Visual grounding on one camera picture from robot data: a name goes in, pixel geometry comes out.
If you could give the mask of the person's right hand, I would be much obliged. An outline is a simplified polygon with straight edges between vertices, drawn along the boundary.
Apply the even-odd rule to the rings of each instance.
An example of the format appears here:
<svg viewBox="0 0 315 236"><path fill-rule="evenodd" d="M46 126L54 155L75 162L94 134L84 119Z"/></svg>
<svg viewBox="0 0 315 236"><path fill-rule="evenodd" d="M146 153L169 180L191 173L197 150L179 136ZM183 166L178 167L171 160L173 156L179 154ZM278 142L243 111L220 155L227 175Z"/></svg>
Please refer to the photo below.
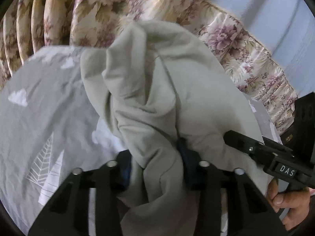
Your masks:
<svg viewBox="0 0 315 236"><path fill-rule="evenodd" d="M287 215L282 220L287 231L301 224L309 214L309 188L300 191L279 193L278 181L274 178L268 185L266 198L276 213L280 209L289 209Z"/></svg>

